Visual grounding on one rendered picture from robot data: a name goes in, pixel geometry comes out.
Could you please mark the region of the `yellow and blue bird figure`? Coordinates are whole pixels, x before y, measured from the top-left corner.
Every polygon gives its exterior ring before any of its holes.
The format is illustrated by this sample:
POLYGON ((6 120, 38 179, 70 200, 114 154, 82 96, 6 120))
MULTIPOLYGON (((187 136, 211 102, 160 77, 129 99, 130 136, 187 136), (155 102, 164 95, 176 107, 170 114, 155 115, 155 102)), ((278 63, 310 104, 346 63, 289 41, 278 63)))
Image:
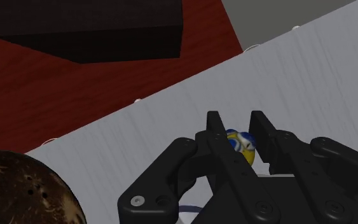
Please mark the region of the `yellow and blue bird figure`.
POLYGON ((248 132, 239 132, 235 129, 227 129, 226 135, 233 149, 243 154, 248 163, 252 165, 256 155, 255 138, 248 132))

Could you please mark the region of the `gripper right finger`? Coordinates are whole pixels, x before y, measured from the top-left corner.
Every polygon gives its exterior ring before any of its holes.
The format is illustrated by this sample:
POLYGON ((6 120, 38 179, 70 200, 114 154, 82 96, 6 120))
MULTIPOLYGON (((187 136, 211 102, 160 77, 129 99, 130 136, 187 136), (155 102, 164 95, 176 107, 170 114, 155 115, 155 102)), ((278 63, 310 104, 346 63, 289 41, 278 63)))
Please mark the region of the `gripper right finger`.
POLYGON ((249 132, 270 174, 294 175, 318 224, 358 224, 358 151, 328 137, 305 143, 262 111, 252 111, 249 132))

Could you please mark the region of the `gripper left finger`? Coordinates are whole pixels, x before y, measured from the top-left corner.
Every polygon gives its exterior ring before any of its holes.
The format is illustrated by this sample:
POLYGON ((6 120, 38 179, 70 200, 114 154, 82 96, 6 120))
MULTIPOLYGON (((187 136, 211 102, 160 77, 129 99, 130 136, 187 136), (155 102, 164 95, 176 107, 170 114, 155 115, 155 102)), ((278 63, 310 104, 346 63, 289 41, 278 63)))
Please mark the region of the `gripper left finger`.
POLYGON ((280 224, 280 210, 244 156, 228 142, 219 113, 195 139, 175 139, 118 199, 119 224, 176 224, 179 199, 197 178, 213 196, 191 224, 280 224))

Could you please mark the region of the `brown coconut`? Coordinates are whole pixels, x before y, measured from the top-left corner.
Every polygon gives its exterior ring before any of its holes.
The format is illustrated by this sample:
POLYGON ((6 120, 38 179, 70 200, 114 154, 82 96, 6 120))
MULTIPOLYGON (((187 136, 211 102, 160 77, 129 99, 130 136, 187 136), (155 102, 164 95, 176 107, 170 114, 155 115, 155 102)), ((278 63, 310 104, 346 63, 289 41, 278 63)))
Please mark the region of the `brown coconut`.
POLYGON ((87 224, 67 183, 28 155, 0 150, 0 224, 87 224))

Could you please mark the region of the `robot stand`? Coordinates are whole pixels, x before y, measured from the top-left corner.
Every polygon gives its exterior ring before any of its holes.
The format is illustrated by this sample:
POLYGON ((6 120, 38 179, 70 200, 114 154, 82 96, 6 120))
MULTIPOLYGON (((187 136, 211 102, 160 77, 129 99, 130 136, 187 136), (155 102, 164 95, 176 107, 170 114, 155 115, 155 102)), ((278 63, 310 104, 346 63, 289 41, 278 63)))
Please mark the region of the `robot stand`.
POLYGON ((0 39, 80 64, 178 58, 182 0, 0 0, 0 39))

